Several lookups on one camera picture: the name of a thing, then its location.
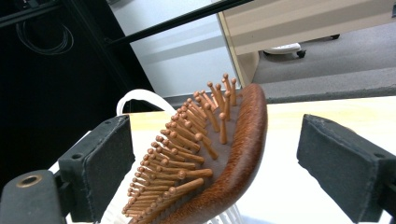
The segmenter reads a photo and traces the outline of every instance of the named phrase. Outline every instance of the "chair wheel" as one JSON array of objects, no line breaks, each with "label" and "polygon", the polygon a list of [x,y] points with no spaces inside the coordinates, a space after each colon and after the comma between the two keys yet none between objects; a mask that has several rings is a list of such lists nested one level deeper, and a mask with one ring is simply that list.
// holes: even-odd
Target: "chair wheel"
[{"label": "chair wheel", "polygon": [[299,58],[305,57],[305,52],[306,52],[306,49],[302,49],[302,50],[297,51],[298,57]]},{"label": "chair wheel", "polygon": [[331,35],[332,39],[338,39],[340,37],[340,35]]}]

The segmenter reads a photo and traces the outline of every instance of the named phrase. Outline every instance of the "white wall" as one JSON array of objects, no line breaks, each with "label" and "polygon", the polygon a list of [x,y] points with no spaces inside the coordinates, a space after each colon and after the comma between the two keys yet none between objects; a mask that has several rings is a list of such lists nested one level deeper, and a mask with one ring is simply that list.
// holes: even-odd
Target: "white wall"
[{"label": "white wall", "polygon": [[[211,4],[210,0],[121,0],[111,6],[125,35]],[[222,74],[236,77],[218,17],[211,15],[131,44],[161,97],[207,90]]]}]

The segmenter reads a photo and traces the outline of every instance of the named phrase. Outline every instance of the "wooden bristle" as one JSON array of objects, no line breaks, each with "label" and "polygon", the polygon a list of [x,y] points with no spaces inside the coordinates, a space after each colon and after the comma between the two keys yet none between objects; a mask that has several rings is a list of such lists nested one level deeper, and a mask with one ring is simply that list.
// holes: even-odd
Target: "wooden bristle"
[{"label": "wooden bristle", "polygon": [[202,97],[205,98],[206,102],[210,104],[210,106],[212,107],[212,111],[214,111],[217,106],[213,103],[212,99],[210,99],[210,97],[206,94],[205,91],[200,91],[200,94]]},{"label": "wooden bristle", "polygon": [[232,78],[231,83],[231,105],[236,106],[236,78]]},{"label": "wooden bristle", "polygon": [[[204,135],[201,134],[201,133],[197,133],[195,135],[195,137],[196,137],[197,141],[202,141],[204,139]],[[209,153],[210,157],[213,160],[216,160],[218,158],[218,156],[219,156],[219,154],[216,152],[216,150],[211,145],[206,143],[205,141],[202,141],[202,143],[204,144],[204,147],[206,148],[206,150]]]},{"label": "wooden bristle", "polygon": [[194,102],[191,98],[187,99],[187,102],[192,106],[192,108],[193,108],[195,111],[197,111],[198,113],[200,113],[200,115],[201,115],[203,118],[206,119],[206,114],[204,113],[204,111],[203,111],[198,105],[196,105],[195,102]]},{"label": "wooden bristle", "polygon": [[204,105],[207,104],[206,99],[201,96],[195,97],[195,102],[197,102],[201,107],[204,107]]},{"label": "wooden bristle", "polygon": [[141,184],[143,186],[149,185],[149,182],[147,180],[139,179],[139,178],[136,178],[136,177],[134,177],[132,179],[132,181],[135,182],[135,183],[139,183],[139,184]]},{"label": "wooden bristle", "polygon": [[202,111],[202,109],[198,108],[200,111],[197,111],[192,105],[188,105],[188,112],[190,112],[191,114],[193,114],[196,118],[198,118],[199,120],[201,120],[202,122],[205,122],[206,117],[204,117],[201,112],[204,113],[204,111]]},{"label": "wooden bristle", "polygon": [[206,103],[204,105],[205,113],[207,117],[209,118],[210,122],[212,123],[213,129],[215,130],[216,133],[220,131],[220,127],[218,124],[218,121],[215,118],[215,115],[212,113],[212,110],[210,108],[210,104]]},{"label": "wooden bristle", "polygon": [[216,100],[215,94],[212,93],[212,99],[213,99],[213,103],[216,105],[216,107],[219,107],[218,101]]},{"label": "wooden bristle", "polygon": [[220,119],[220,135],[219,135],[219,141],[222,144],[227,144],[227,130],[225,127],[225,120],[227,119],[227,116],[225,113],[220,113],[219,114],[219,119]]},{"label": "wooden bristle", "polygon": [[206,135],[204,135],[203,133],[199,133],[201,134],[200,136],[202,136],[202,140],[203,142],[205,142],[208,145],[212,145],[212,140],[210,140],[209,137],[207,137]]},{"label": "wooden bristle", "polygon": [[176,182],[173,180],[160,180],[160,179],[157,180],[157,179],[155,179],[153,181],[149,181],[149,184],[151,186],[174,186],[175,183]]},{"label": "wooden bristle", "polygon": [[184,144],[182,142],[180,142],[178,139],[176,139],[174,134],[171,135],[171,133],[173,133],[172,131],[161,130],[160,133],[165,135],[173,144],[180,146],[180,147],[184,147]]},{"label": "wooden bristle", "polygon": [[224,92],[225,103],[223,113],[225,114],[225,118],[227,121],[231,119],[230,96],[231,93],[229,91]]},{"label": "wooden bristle", "polygon": [[178,146],[176,144],[173,144],[171,141],[169,141],[169,139],[163,139],[162,143],[163,143],[163,145],[165,147],[168,147],[168,148],[174,148],[175,147],[175,148],[177,148],[180,151],[183,151],[183,152],[186,152],[186,153],[192,153],[192,151],[188,150],[187,148],[180,147],[180,146]]},{"label": "wooden bristle", "polygon": [[187,170],[187,169],[183,169],[183,168],[172,168],[172,167],[161,167],[158,166],[157,167],[157,171],[160,173],[167,173],[167,174],[177,174],[180,170]]},{"label": "wooden bristle", "polygon": [[163,155],[167,156],[168,158],[166,159],[172,159],[174,161],[185,161],[185,159],[181,156],[175,155],[172,153],[171,150],[169,150],[169,148],[167,147],[157,147],[156,148],[157,153],[162,153]]},{"label": "wooden bristle", "polygon": [[179,171],[178,178],[184,179],[186,177],[195,177],[195,178],[202,178],[202,177],[211,177],[213,175],[213,171],[211,169],[204,169],[204,170],[194,170],[194,171]]},{"label": "wooden bristle", "polygon": [[166,191],[169,190],[167,186],[146,186],[144,187],[144,191]]},{"label": "wooden bristle", "polygon": [[168,159],[163,159],[161,161],[161,165],[163,165],[165,167],[195,170],[195,163],[193,163],[193,162],[170,161]]},{"label": "wooden bristle", "polygon": [[199,151],[199,149],[201,148],[198,144],[190,141],[189,139],[181,136],[180,134],[178,134],[177,132],[171,132],[169,134],[169,136],[172,138],[172,140],[176,140],[179,143],[181,143],[182,147],[187,147],[191,150],[194,150],[195,152]]},{"label": "wooden bristle", "polygon": [[228,80],[228,74],[225,73],[221,81],[224,83],[226,90],[231,91],[231,85],[230,85],[230,81]]},{"label": "wooden bristle", "polygon": [[205,118],[201,117],[200,113],[195,111],[195,109],[189,108],[189,106],[182,106],[181,111],[189,116],[193,116],[195,119],[200,120],[201,122],[205,122]]},{"label": "wooden bristle", "polygon": [[150,157],[150,156],[148,156],[148,157],[144,157],[143,158],[143,160],[145,160],[145,161],[149,161],[149,164],[150,165],[161,165],[161,162],[160,161],[156,161],[153,157]]},{"label": "wooden bristle", "polygon": [[178,195],[178,194],[184,194],[187,193],[193,189],[197,189],[200,186],[204,184],[204,180],[202,178],[198,178],[195,180],[190,181],[187,184],[175,187],[175,188],[170,188],[169,192],[171,195]]},{"label": "wooden bristle", "polygon": [[216,105],[220,106],[222,99],[221,99],[221,91],[215,89],[215,87],[213,86],[212,82],[208,82],[207,86],[210,88],[210,90],[212,90],[214,99],[216,100]]},{"label": "wooden bristle", "polygon": [[173,155],[183,157],[183,158],[186,159],[186,160],[198,162],[198,163],[200,163],[200,164],[203,164],[204,161],[205,161],[205,158],[204,158],[204,157],[197,156],[197,155],[193,155],[193,154],[189,154],[189,153],[184,153],[184,152],[182,152],[182,151],[178,151],[178,150],[175,149],[175,148],[172,148],[171,151],[172,151],[171,153],[172,153]]},{"label": "wooden bristle", "polygon": [[163,193],[163,191],[150,190],[150,191],[145,191],[143,193],[140,193],[140,195],[161,195],[162,193]]},{"label": "wooden bristle", "polygon": [[207,130],[202,128],[199,125],[193,124],[191,121],[186,121],[184,122],[184,126],[188,129],[191,130],[192,133],[204,133],[207,134]]},{"label": "wooden bristle", "polygon": [[193,97],[198,97],[198,96],[199,96],[199,92],[198,92],[198,91],[195,91],[195,92],[192,94],[192,96],[193,96]]},{"label": "wooden bristle", "polygon": [[156,150],[154,150],[153,148],[149,148],[148,149],[148,154],[149,155],[155,155],[156,158],[158,158],[158,160],[163,160],[167,157],[165,157],[164,155],[162,155],[161,153],[158,153]]},{"label": "wooden bristle", "polygon": [[195,114],[193,114],[190,110],[188,110],[186,113],[182,114],[182,118],[184,120],[190,120],[196,125],[200,125],[201,127],[206,127],[206,121],[205,119],[201,119],[197,117]]},{"label": "wooden bristle", "polygon": [[151,180],[179,180],[178,175],[169,175],[169,174],[155,174],[155,175],[150,175],[149,178]]},{"label": "wooden bristle", "polygon": [[157,141],[157,142],[162,142],[163,140],[164,140],[164,138],[162,136],[157,135],[155,137],[155,141]]},{"label": "wooden bristle", "polygon": [[149,175],[145,173],[134,173],[134,176],[149,180]]},{"label": "wooden bristle", "polygon": [[206,122],[205,122],[205,121],[201,121],[201,120],[198,120],[198,119],[189,118],[189,116],[188,116],[186,113],[181,114],[181,115],[180,115],[180,118],[181,118],[181,122],[180,122],[180,123],[183,123],[183,122],[189,120],[189,121],[191,121],[191,122],[194,124],[194,126],[196,126],[196,127],[199,126],[199,127],[202,128],[202,129],[204,129],[204,128],[206,127]]},{"label": "wooden bristle", "polygon": [[217,92],[217,95],[218,95],[218,97],[216,97],[216,101],[219,104],[220,110],[223,111],[224,110],[224,98],[222,97],[221,85],[219,83],[216,84],[216,92]]}]

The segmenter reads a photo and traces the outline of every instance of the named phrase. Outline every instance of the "black wall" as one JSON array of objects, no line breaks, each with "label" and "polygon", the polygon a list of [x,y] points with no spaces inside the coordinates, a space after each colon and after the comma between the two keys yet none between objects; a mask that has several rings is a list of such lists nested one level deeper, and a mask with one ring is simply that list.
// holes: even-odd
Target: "black wall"
[{"label": "black wall", "polygon": [[[106,1],[83,1],[94,25],[105,37],[123,33]],[[0,17],[18,11],[12,1],[0,0]],[[110,51],[118,76],[97,46],[92,44],[70,8],[27,22],[38,46],[59,43],[59,22],[75,38],[73,48],[61,55],[37,54],[18,39],[15,25],[0,28],[0,188],[10,179],[33,170],[48,169],[88,130],[116,115],[118,100],[129,90],[152,91],[129,45]],[[137,105],[132,111],[147,111]]]}]

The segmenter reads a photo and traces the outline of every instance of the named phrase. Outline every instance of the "hairbrush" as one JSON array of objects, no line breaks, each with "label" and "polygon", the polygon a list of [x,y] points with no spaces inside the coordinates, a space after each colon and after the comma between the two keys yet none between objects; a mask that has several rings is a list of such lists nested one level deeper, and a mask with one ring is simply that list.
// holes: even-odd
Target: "hairbrush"
[{"label": "hairbrush", "polygon": [[265,95],[257,84],[237,91],[227,74],[221,82],[207,83],[210,95],[196,91],[153,136],[122,209],[129,223],[203,223],[248,189],[262,160]]}]

